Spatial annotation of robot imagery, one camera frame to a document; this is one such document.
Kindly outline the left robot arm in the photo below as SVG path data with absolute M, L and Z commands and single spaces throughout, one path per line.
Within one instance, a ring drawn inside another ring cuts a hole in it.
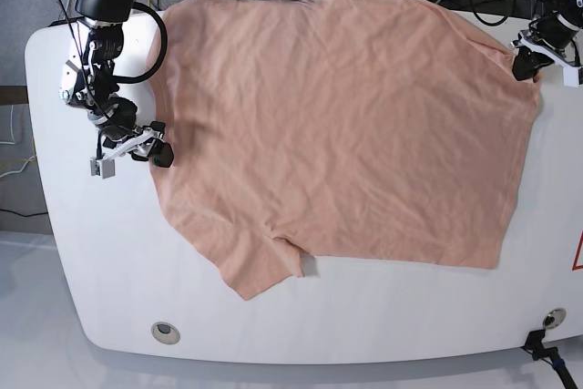
M 562 69 L 567 87 L 582 85 L 582 0 L 540 0 L 543 11 L 518 32 L 512 46 L 517 51 L 512 72 L 516 80 L 535 78 L 545 67 Z

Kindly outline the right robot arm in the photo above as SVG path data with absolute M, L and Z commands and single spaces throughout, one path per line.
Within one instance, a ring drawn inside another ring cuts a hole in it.
M 90 160 L 92 175 L 103 179 L 114 176 L 116 158 L 125 155 L 169 168 L 174 153 L 164 139 L 165 123 L 140 126 L 137 105 L 118 94 L 120 86 L 142 83 L 161 67 L 169 41 L 161 17 L 138 0 L 76 0 L 75 9 L 79 19 L 67 24 L 75 50 L 64 67 L 59 96 L 67 106 L 86 111 L 97 130 L 96 155 Z M 159 53 L 145 73 L 117 76 L 115 60 L 124 47 L 122 26 L 132 11 L 145 13 L 156 22 Z

